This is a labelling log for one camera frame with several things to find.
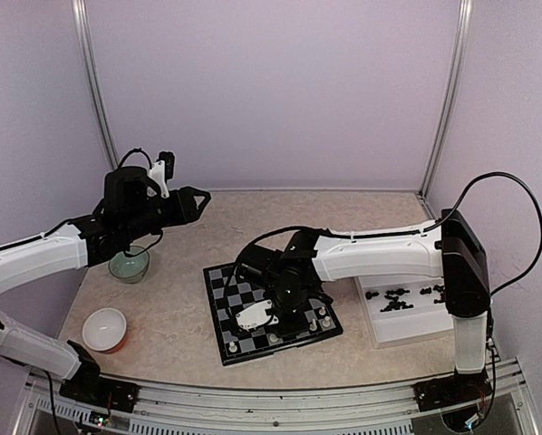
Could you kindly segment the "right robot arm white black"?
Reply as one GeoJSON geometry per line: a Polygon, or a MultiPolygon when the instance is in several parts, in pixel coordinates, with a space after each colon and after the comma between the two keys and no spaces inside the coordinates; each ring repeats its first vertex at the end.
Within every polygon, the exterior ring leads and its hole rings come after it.
{"type": "Polygon", "coordinates": [[[491,322],[486,252],[466,219],[445,209],[437,220],[411,227],[334,233],[293,226],[282,250],[249,242],[234,264],[237,278],[264,290],[264,299],[235,316],[244,331],[272,325],[278,336],[305,329],[310,299],[329,305],[322,285],[359,276],[440,278],[455,333],[455,370],[445,395],[463,402],[487,379],[486,346],[491,322]]]}

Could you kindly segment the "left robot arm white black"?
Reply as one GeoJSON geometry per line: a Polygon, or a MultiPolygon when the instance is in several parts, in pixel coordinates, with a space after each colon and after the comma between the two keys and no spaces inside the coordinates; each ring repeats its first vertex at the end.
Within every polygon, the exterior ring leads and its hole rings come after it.
{"type": "MultiPolygon", "coordinates": [[[[69,218],[34,237],[0,246],[0,295],[57,273],[103,264],[148,235],[193,223],[211,200],[193,187],[170,190],[163,162],[150,169],[126,166],[104,178],[94,211],[69,218]]],[[[90,403],[102,401],[108,384],[100,366],[79,344],[62,342],[17,322],[0,310],[0,356],[49,372],[90,403]]]]}

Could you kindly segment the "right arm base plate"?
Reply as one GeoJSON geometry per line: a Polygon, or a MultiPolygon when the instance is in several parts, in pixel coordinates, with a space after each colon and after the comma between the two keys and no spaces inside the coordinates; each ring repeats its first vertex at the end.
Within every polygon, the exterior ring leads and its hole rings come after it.
{"type": "Polygon", "coordinates": [[[493,390],[494,388],[485,372],[477,374],[455,372],[445,377],[433,378],[413,385],[420,412],[488,398],[493,390]]]}

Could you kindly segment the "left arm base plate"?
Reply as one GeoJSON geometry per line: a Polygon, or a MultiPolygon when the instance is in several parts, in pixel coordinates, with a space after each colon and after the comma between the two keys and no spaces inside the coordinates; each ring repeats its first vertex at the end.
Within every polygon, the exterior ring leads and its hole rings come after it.
{"type": "Polygon", "coordinates": [[[75,375],[63,381],[59,394],[68,399],[110,411],[132,413],[140,387],[133,382],[113,380],[102,376],[75,375]]]}

